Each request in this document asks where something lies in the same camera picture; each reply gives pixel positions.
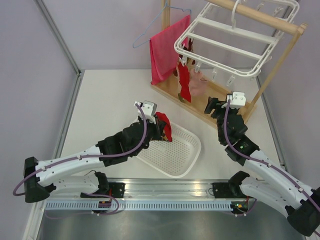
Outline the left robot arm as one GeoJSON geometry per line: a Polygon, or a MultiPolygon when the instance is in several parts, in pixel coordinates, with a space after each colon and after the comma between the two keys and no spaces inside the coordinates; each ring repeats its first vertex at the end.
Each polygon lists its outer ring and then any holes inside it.
{"type": "Polygon", "coordinates": [[[139,117],[115,135],[67,157],[37,160],[32,156],[25,159],[22,193],[25,202],[36,203],[62,193],[79,193],[84,198],[107,196],[110,186],[104,173],[95,172],[89,177],[77,174],[126,162],[147,149],[151,141],[172,141],[167,116],[157,112],[154,119],[155,122],[150,122],[139,117]]]}

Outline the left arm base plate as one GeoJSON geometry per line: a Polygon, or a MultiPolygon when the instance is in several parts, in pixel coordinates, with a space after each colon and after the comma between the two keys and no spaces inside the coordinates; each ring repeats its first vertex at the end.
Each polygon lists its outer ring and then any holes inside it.
{"type": "Polygon", "coordinates": [[[88,199],[88,198],[105,198],[106,196],[111,196],[116,199],[123,198],[125,193],[124,182],[111,182],[109,183],[108,189],[99,189],[94,193],[81,193],[80,198],[88,199]]]}

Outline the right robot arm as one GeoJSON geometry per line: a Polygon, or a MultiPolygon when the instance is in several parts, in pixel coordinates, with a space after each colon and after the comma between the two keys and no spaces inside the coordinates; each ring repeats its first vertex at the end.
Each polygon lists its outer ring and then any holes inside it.
{"type": "Polygon", "coordinates": [[[218,141],[225,147],[227,156],[265,181],[260,184],[248,173],[239,171],[229,179],[229,193],[234,197],[252,197],[272,207],[303,236],[319,236],[319,188],[312,188],[274,165],[246,136],[248,128],[238,113],[245,100],[243,95],[232,94],[228,94],[224,101],[209,97],[204,109],[205,114],[216,120],[218,141]]]}

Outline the white clip drying hanger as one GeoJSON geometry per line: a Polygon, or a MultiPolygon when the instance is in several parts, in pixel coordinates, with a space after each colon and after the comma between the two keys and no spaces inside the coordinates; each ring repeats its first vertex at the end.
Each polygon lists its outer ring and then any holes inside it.
{"type": "Polygon", "coordinates": [[[174,50],[195,60],[195,72],[212,70],[211,80],[223,73],[229,87],[240,78],[253,79],[271,60],[284,31],[208,2],[174,43],[174,50]],[[193,39],[193,52],[183,49],[193,39]]]}

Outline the red sock with white print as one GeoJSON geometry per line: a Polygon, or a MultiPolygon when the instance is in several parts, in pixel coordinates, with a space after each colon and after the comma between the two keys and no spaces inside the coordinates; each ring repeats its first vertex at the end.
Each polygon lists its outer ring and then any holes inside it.
{"type": "Polygon", "coordinates": [[[158,120],[164,124],[163,130],[162,130],[162,139],[166,142],[172,142],[172,127],[171,122],[167,115],[162,112],[156,112],[155,115],[157,116],[158,120]]]}

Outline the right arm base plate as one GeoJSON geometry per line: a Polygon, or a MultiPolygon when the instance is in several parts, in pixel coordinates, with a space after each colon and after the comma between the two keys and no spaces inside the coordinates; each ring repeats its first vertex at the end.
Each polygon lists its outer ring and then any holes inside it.
{"type": "Polygon", "coordinates": [[[236,199],[241,198],[242,195],[236,192],[232,192],[228,182],[213,182],[212,194],[217,199],[236,199]]]}

